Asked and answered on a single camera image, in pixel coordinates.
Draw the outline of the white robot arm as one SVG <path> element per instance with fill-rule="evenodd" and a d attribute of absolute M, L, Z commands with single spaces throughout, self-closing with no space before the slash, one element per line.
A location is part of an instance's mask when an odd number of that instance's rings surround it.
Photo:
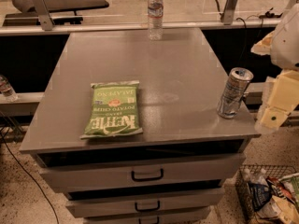
<path fill-rule="evenodd" d="M 263 85 L 262 105 L 255 129 L 260 134 L 278 130 L 299 105 L 299 4 L 283 16 L 275 30 L 254 44 L 251 52 L 269 55 L 281 69 L 276 78 L 268 77 Z"/>

